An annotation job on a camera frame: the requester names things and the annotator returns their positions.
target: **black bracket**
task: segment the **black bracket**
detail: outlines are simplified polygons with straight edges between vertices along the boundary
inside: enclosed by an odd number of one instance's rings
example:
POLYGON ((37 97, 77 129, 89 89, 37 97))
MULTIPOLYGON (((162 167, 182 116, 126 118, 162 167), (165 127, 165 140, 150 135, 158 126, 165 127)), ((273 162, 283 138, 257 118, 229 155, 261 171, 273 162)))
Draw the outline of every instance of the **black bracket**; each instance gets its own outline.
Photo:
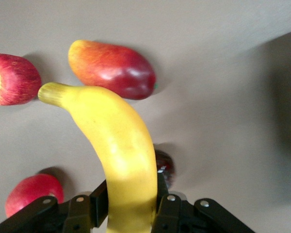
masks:
MULTIPOLYGON (((106 181, 89 196, 78 195, 58 204, 51 196, 38 198, 0 224, 0 233, 90 233, 108 215, 106 181)), ((169 194, 158 173, 157 216, 151 233, 254 233, 212 199, 194 205, 169 194)))

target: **table surface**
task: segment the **table surface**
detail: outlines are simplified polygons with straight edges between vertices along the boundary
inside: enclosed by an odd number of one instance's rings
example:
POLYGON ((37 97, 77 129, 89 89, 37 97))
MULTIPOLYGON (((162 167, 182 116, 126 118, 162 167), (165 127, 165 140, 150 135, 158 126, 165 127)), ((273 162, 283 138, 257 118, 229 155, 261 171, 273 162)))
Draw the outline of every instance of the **table surface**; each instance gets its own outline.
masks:
MULTIPOLYGON (((291 0, 0 0, 0 53, 30 60, 43 83, 81 85, 67 62, 78 39, 153 65, 155 93, 129 103, 175 161, 172 190, 215 199, 257 233, 291 232, 291 0)), ((104 180, 67 112, 0 106, 0 222, 13 187, 50 167, 67 200, 104 180)))

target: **apple stem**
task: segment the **apple stem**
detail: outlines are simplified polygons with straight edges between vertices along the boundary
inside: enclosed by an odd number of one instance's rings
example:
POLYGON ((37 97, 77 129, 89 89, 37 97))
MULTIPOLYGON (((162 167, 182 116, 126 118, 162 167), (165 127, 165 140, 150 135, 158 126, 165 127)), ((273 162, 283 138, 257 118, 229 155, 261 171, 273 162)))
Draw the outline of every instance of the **apple stem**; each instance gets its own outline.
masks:
POLYGON ((44 103, 64 108, 64 103, 71 86, 62 83, 46 83, 38 92, 38 98, 44 103))

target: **red apple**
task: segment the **red apple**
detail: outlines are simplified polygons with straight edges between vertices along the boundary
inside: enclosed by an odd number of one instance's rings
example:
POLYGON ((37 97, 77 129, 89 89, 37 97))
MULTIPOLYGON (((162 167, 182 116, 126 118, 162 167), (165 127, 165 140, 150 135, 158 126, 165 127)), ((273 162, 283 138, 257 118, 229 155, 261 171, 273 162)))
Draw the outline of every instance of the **red apple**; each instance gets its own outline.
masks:
POLYGON ((83 84, 105 87, 126 99, 145 99, 155 88, 149 61, 124 46, 77 40, 70 46, 68 60, 83 84))
POLYGON ((48 174, 36 174, 25 178, 9 194, 5 203, 6 216, 12 216, 43 196, 54 196, 58 203, 63 203, 64 191, 59 181, 48 174))
POLYGON ((28 103, 41 85, 39 72, 31 62, 0 53, 0 105, 28 103))

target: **artificial fruit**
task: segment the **artificial fruit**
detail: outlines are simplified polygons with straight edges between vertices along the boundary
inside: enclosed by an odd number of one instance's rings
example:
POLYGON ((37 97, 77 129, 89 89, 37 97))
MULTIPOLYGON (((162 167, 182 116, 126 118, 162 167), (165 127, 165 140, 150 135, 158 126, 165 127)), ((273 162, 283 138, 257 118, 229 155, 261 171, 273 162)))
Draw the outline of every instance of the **artificial fruit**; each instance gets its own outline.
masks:
POLYGON ((54 196, 58 203, 64 201, 60 182, 48 174, 36 174, 23 179, 9 194, 5 203, 7 217, 12 216, 34 200, 43 196, 54 196))
POLYGON ((157 171, 163 174, 166 186, 169 189, 173 185, 176 177, 174 161, 169 154, 162 150, 155 150, 155 157, 157 171))
POLYGON ((83 84, 105 87, 126 99, 145 99, 155 88, 153 67, 128 47, 77 40, 70 46, 68 61, 83 84))
POLYGON ((47 83, 38 98, 67 110, 95 149, 107 182, 107 233, 149 233, 156 213, 157 167, 138 113, 100 86, 47 83))
POLYGON ((28 103, 37 96, 41 84, 39 72, 30 61, 0 53, 0 105, 28 103))

